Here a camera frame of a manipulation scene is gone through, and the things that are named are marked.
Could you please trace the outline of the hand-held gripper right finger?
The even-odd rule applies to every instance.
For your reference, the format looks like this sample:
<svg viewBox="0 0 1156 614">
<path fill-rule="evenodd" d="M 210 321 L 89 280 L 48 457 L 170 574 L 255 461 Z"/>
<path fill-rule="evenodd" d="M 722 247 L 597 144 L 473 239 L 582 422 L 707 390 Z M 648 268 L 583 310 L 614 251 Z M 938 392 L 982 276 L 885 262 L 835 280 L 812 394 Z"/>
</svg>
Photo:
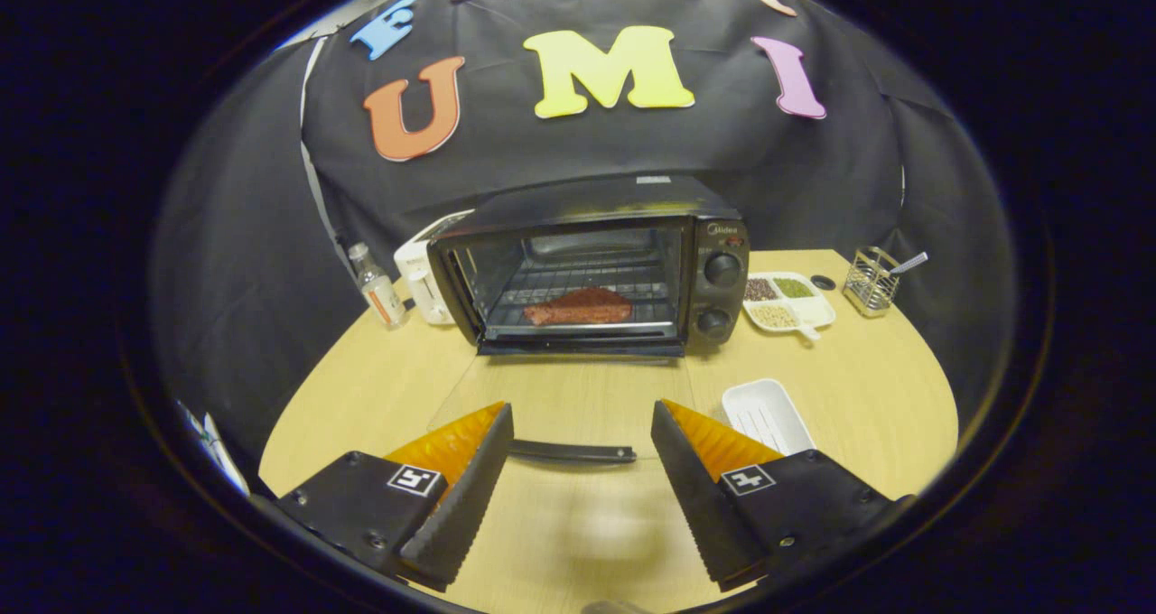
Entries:
<svg viewBox="0 0 1156 614">
<path fill-rule="evenodd" d="M 788 589 L 842 569 L 907 505 L 829 454 L 783 454 L 670 400 L 654 404 L 649 432 L 722 591 Z"/>
</svg>

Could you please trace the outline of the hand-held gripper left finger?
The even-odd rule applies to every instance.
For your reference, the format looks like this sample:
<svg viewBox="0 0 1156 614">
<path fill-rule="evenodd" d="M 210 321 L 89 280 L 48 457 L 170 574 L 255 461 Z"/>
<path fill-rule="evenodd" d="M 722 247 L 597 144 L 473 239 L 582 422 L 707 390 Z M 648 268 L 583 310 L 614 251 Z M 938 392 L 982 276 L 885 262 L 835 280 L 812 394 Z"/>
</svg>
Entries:
<svg viewBox="0 0 1156 614">
<path fill-rule="evenodd" d="M 487 405 L 384 457 L 339 454 L 275 503 L 375 572 L 445 591 L 470 552 L 513 432 L 511 405 Z"/>
</svg>

